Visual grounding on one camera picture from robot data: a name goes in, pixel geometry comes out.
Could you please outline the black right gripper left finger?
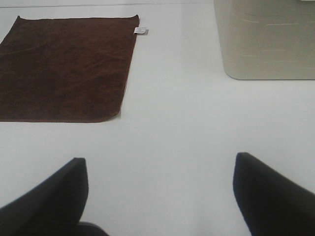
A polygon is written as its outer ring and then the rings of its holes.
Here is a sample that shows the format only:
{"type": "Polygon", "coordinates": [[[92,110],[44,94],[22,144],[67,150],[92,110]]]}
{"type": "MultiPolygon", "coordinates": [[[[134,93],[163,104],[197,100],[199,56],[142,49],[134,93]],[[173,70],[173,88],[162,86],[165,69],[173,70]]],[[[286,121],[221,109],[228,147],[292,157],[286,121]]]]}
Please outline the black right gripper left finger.
{"type": "Polygon", "coordinates": [[[0,209],[2,236],[105,236],[82,222],[89,185],[85,158],[73,158],[41,184],[0,209]]]}

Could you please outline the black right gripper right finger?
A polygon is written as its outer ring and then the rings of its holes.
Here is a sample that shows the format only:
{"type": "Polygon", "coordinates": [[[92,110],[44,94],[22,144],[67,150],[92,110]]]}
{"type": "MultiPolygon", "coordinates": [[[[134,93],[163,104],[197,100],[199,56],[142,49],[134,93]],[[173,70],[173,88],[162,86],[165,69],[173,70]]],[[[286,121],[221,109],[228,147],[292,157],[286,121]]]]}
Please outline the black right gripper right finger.
{"type": "Polygon", "coordinates": [[[315,195],[253,155],[236,156],[233,192],[253,236],[313,236],[315,195]]]}

